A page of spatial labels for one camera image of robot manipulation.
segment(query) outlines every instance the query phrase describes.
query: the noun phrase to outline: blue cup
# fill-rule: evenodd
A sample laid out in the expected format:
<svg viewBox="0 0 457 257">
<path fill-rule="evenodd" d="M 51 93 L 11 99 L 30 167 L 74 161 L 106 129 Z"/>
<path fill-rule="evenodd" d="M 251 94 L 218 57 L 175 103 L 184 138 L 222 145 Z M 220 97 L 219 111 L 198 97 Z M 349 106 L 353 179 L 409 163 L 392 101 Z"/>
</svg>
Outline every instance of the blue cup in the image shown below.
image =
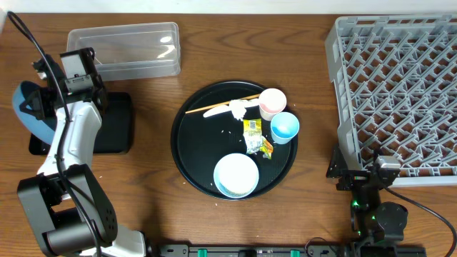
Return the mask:
<svg viewBox="0 0 457 257">
<path fill-rule="evenodd" d="M 297 135 L 300 123 L 295 115 L 288 112 L 276 114 L 271 120 L 271 137 L 275 143 L 288 143 Z"/>
</svg>

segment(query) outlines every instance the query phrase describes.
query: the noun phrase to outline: blue padding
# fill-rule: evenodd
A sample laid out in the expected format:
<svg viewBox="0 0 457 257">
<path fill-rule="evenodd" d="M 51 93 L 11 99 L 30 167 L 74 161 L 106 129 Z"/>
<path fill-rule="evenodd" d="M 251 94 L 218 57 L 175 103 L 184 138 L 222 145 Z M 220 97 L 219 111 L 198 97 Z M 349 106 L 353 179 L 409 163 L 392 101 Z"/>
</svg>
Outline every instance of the blue padding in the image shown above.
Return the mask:
<svg viewBox="0 0 457 257">
<path fill-rule="evenodd" d="M 25 114 L 19 110 L 19 105 L 25 101 L 31 92 L 37 90 L 38 88 L 39 86 L 33 82 L 22 81 L 13 95 L 13 109 L 22 124 L 33 135 L 42 140 L 44 143 L 51 145 L 52 138 L 54 137 L 54 131 L 56 130 L 56 120 L 54 119 L 46 122 L 39 121 L 32 115 Z"/>
</svg>

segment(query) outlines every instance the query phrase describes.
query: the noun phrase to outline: green clip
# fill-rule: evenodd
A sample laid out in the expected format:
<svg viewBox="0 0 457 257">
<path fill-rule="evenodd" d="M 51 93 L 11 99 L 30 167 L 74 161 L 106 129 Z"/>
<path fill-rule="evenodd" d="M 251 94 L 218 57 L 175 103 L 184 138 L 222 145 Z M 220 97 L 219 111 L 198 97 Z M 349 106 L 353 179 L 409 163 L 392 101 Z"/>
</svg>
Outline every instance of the green clip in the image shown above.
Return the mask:
<svg viewBox="0 0 457 257">
<path fill-rule="evenodd" d="M 208 255 L 208 250 L 206 249 L 199 249 L 198 257 L 206 257 Z"/>
<path fill-rule="evenodd" d="M 300 251 L 292 250 L 291 251 L 291 257 L 300 257 Z"/>
</svg>

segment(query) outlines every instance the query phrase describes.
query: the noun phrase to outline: pink cup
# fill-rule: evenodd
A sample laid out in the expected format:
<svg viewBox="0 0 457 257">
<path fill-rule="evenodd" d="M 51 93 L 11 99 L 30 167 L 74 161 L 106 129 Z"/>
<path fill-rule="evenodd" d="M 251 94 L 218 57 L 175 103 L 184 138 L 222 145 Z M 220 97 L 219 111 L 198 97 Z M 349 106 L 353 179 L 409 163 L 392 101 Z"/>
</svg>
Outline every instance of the pink cup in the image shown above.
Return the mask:
<svg viewBox="0 0 457 257">
<path fill-rule="evenodd" d="M 260 115 L 266 121 L 284 110 L 287 104 L 286 95 L 279 89 L 266 89 L 258 97 Z"/>
</svg>

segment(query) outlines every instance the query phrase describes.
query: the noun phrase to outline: clear plastic container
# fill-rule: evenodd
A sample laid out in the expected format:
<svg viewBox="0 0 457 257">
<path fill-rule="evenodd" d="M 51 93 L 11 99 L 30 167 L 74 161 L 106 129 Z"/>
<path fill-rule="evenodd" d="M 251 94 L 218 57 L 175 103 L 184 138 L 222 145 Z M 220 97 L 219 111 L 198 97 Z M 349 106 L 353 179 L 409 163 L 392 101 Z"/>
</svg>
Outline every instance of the clear plastic container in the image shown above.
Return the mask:
<svg viewBox="0 0 457 257">
<path fill-rule="evenodd" d="M 179 74 L 178 25 L 174 22 L 74 29 L 67 51 L 95 50 L 96 69 L 104 81 Z"/>
</svg>

